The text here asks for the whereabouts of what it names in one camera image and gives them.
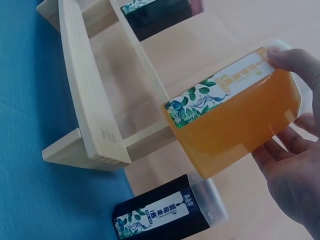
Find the blue fabric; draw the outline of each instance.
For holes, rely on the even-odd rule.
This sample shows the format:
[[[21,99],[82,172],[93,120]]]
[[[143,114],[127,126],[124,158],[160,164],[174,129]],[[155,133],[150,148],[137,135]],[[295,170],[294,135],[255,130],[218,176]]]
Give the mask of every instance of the blue fabric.
[[[133,197],[124,171],[45,163],[78,126],[60,35],[37,0],[0,8],[0,240],[115,240],[111,214]]]

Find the finger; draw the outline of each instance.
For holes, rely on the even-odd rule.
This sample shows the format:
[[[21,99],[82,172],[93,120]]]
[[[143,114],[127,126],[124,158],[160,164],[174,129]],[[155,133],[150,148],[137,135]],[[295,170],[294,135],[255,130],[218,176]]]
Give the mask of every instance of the finger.
[[[268,59],[279,68],[298,74],[314,91],[320,83],[320,60],[303,49],[281,51],[270,47]]]
[[[315,118],[312,113],[304,113],[294,121],[294,124],[299,128],[306,130],[308,133],[319,137],[319,131],[317,130]]]
[[[281,161],[295,156],[293,153],[284,150],[283,147],[273,139],[267,141],[264,144],[264,147],[276,161]]]
[[[279,132],[276,136],[280,139],[285,148],[293,154],[305,152],[312,144],[311,141],[303,139],[289,126],[285,130]]]
[[[277,161],[269,154],[264,145],[258,147],[251,154],[263,175],[267,177]]]

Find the wooden display rack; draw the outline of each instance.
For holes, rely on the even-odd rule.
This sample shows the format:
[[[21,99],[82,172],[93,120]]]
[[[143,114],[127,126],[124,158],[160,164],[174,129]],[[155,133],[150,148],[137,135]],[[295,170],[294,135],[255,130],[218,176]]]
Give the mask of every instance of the wooden display rack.
[[[89,39],[120,22],[161,103],[168,95],[117,0],[81,10],[76,0],[45,0],[37,11],[61,33],[69,87],[79,128],[42,151],[44,161],[116,171],[176,140],[166,121],[123,139],[112,113]]]

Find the label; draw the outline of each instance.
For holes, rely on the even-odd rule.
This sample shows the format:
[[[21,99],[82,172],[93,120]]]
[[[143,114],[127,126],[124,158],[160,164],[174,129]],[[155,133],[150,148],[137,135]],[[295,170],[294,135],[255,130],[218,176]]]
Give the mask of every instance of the label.
[[[275,70],[268,63],[266,49],[260,48],[183,92],[164,107],[180,129]]]
[[[125,239],[174,220],[199,209],[190,188],[176,192],[143,208],[119,216],[113,220],[120,239]]]
[[[139,9],[147,4],[150,4],[154,1],[156,1],[156,0],[133,0],[133,2],[130,2],[130,3],[122,6],[121,10],[124,15],[127,15],[127,14],[133,12],[134,10],[137,10],[137,9]]]

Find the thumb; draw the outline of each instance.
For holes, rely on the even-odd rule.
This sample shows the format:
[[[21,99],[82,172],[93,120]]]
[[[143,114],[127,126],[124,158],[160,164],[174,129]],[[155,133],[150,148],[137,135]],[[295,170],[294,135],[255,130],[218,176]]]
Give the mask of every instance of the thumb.
[[[267,51],[268,59],[277,67],[298,74],[311,90],[319,91],[320,60],[303,49],[281,51],[277,47],[270,47]]]

